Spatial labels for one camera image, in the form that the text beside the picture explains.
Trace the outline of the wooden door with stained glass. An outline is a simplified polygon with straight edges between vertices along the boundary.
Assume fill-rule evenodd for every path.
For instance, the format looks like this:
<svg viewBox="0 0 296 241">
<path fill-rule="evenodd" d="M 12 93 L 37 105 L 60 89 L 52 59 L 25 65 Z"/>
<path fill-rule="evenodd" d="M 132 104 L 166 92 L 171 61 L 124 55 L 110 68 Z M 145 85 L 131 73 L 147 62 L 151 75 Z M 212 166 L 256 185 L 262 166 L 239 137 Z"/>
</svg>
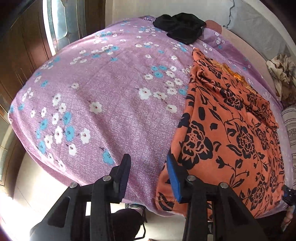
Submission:
<svg viewBox="0 0 296 241">
<path fill-rule="evenodd" d="M 137 29 L 108 28 L 105 1 L 75 1 L 85 37 L 51 53 L 42 1 L 1 1 L 1 90 L 16 139 L 48 174 L 65 185 L 95 183 L 115 165 L 111 146 L 114 69 Z"/>
</svg>

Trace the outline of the orange black floral blouse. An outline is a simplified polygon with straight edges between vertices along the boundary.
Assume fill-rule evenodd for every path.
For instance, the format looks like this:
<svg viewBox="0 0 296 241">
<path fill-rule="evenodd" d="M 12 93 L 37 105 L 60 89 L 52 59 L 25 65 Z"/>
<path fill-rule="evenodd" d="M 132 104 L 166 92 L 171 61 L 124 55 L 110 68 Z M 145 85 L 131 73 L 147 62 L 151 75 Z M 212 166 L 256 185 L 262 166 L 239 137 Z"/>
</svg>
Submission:
<svg viewBox="0 0 296 241">
<path fill-rule="evenodd" d="M 270 104 L 227 64 L 195 48 L 185 109 L 171 142 L 178 165 L 227 183 L 254 217 L 277 207 L 285 171 Z"/>
</svg>

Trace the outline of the pink quilted mattress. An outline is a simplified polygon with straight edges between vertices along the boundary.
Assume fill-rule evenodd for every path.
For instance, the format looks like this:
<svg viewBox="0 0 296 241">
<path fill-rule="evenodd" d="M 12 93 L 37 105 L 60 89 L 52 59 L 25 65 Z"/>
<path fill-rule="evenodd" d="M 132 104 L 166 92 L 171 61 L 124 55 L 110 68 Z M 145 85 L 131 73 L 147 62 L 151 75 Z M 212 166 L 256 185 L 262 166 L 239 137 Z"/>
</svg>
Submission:
<svg viewBox="0 0 296 241">
<path fill-rule="evenodd" d="M 253 65 L 261 75 L 261 77 L 259 78 L 260 83 L 276 100 L 278 100 L 274 87 L 274 82 L 267 69 L 265 59 L 247 42 L 245 42 L 243 39 L 241 39 L 231 31 L 222 27 L 215 21 L 206 20 L 206 27 L 222 34 L 223 37 L 225 37 L 236 49 L 238 49 L 244 55 L 244 57 L 246 57 L 250 61 L 250 64 Z"/>
</svg>

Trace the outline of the beige brown floral blanket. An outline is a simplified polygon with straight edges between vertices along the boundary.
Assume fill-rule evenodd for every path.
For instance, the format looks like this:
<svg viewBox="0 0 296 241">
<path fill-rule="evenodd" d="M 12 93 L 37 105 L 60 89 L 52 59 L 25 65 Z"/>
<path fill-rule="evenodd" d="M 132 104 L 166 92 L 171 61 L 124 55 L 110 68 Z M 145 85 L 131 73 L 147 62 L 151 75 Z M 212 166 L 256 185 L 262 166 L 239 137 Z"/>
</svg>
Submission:
<svg viewBox="0 0 296 241">
<path fill-rule="evenodd" d="M 295 63 L 286 54 L 279 54 L 266 61 L 277 97 L 284 108 L 295 105 Z"/>
</svg>

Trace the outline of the striped floral cushion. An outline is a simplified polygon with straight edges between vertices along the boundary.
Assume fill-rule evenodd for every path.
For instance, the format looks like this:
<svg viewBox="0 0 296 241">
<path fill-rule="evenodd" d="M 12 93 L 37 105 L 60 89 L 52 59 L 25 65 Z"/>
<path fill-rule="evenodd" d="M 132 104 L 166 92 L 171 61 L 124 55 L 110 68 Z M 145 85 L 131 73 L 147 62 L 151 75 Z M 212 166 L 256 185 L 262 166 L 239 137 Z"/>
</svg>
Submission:
<svg viewBox="0 0 296 241">
<path fill-rule="evenodd" d="M 287 131 L 287 173 L 290 187 L 295 188 L 295 105 L 284 109 L 281 113 Z"/>
</svg>

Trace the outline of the grey pillow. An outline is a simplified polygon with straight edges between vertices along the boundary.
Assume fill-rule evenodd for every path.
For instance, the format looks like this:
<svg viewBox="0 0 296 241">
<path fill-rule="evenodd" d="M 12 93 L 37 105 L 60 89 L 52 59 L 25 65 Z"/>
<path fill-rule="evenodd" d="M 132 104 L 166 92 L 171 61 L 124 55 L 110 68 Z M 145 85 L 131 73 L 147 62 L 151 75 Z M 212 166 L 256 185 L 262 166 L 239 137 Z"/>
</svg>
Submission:
<svg viewBox="0 0 296 241">
<path fill-rule="evenodd" d="M 224 26 L 265 60 L 278 54 L 295 58 L 295 43 L 280 19 L 260 1 L 233 1 Z"/>
</svg>

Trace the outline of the black crumpled garment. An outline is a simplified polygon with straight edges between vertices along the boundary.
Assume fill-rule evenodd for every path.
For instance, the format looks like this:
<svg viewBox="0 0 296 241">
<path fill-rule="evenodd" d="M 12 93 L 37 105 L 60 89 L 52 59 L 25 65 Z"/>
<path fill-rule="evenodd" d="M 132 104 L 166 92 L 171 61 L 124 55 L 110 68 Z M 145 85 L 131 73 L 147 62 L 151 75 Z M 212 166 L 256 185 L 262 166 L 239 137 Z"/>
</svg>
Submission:
<svg viewBox="0 0 296 241">
<path fill-rule="evenodd" d="M 173 16 L 161 15 L 153 25 L 166 35 L 185 45 L 193 44 L 202 34 L 206 23 L 193 14 L 179 13 Z"/>
</svg>

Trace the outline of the purple floral bed sheet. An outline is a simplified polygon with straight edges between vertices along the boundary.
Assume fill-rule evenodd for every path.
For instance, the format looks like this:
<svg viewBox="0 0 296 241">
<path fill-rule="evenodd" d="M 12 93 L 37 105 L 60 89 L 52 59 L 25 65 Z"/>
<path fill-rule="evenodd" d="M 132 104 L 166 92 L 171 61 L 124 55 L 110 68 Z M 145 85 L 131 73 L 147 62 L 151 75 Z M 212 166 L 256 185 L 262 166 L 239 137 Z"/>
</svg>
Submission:
<svg viewBox="0 0 296 241">
<path fill-rule="evenodd" d="M 63 183 L 95 182 L 125 153 L 125 202 L 185 215 L 168 152 L 206 183 L 227 183 L 255 218 L 284 210 L 292 156 L 282 106 L 252 64 L 206 28 L 190 45 L 148 18 L 62 49 L 16 94 L 9 122 L 28 154 Z"/>
</svg>

